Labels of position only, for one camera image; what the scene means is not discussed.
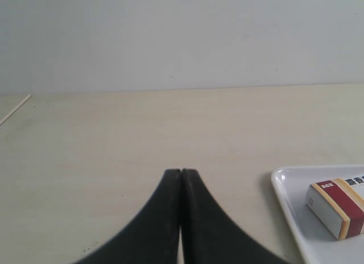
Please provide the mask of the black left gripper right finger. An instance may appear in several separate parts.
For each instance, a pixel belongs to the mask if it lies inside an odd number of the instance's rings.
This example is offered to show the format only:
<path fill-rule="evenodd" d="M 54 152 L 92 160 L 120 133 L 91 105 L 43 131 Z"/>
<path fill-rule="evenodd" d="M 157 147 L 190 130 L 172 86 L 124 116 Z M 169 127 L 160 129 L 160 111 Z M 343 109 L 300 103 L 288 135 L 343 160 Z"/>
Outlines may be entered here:
<path fill-rule="evenodd" d="M 219 206 L 195 169 L 181 172 L 185 263 L 286 263 L 245 233 Z"/>

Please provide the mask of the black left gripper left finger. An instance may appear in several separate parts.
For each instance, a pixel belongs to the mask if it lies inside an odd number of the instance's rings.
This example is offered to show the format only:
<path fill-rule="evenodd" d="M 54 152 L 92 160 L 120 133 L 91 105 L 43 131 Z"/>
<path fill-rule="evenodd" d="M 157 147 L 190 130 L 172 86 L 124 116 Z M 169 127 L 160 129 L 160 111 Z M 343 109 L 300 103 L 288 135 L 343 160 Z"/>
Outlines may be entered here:
<path fill-rule="evenodd" d="M 178 263 L 181 170 L 165 170 L 139 213 L 77 263 Z"/>

